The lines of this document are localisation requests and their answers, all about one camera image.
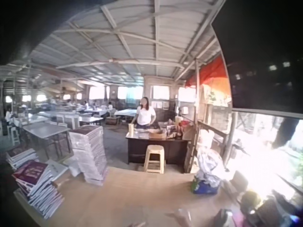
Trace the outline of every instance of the stack of books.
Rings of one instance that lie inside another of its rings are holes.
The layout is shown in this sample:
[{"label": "stack of books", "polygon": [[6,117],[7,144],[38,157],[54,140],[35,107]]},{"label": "stack of books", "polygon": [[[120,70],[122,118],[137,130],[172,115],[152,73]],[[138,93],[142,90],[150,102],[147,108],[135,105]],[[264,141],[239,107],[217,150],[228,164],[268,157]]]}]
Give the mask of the stack of books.
[{"label": "stack of books", "polygon": [[35,150],[32,148],[27,149],[19,145],[6,153],[6,161],[14,170],[17,170],[29,160],[39,161]]},{"label": "stack of books", "polygon": [[48,164],[30,160],[12,175],[19,186],[16,193],[45,219],[51,217],[64,201],[64,197],[51,183],[51,172]]},{"label": "stack of books", "polygon": [[71,147],[86,182],[103,185],[107,160],[103,146],[103,127],[85,125],[69,131]]}]

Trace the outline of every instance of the red awning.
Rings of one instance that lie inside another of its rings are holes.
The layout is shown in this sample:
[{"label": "red awning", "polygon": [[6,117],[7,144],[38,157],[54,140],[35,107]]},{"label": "red awning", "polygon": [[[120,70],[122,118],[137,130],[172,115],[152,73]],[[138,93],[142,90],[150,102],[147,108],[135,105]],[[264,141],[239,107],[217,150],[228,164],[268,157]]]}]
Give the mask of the red awning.
[{"label": "red awning", "polygon": [[[208,63],[200,70],[200,85],[209,85],[211,88],[230,95],[230,84],[221,55]],[[196,86],[196,78],[193,75],[186,81],[185,87]]]}]

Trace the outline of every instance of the black screen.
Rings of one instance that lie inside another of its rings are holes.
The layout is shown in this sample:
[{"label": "black screen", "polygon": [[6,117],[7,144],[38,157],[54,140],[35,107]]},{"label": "black screen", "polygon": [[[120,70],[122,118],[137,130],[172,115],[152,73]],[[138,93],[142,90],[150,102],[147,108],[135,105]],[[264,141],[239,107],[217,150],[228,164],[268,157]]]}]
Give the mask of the black screen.
[{"label": "black screen", "polygon": [[303,13],[296,4],[227,0],[214,19],[234,110],[303,117]]}]

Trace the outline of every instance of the long dark hair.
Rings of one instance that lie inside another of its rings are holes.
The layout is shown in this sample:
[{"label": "long dark hair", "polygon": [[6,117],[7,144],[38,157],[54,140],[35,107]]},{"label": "long dark hair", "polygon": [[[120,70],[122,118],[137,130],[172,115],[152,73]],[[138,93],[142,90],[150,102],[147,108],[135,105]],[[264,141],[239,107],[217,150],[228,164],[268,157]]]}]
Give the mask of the long dark hair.
[{"label": "long dark hair", "polygon": [[145,98],[146,99],[146,110],[149,110],[149,108],[150,108],[150,101],[148,101],[148,97],[143,97],[143,98]]}]

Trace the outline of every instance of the metal roof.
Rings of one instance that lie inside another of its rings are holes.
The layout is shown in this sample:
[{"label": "metal roof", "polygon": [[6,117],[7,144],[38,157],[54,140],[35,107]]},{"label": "metal roof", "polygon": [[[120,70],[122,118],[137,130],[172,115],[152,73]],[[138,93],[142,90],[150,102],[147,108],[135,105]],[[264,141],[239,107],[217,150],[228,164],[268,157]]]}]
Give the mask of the metal roof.
[{"label": "metal roof", "polygon": [[[145,75],[187,79],[220,51],[210,26],[224,0],[119,0],[65,22],[28,59],[0,67],[18,91],[59,79],[141,86]],[[6,93],[12,92],[6,83]]]}]

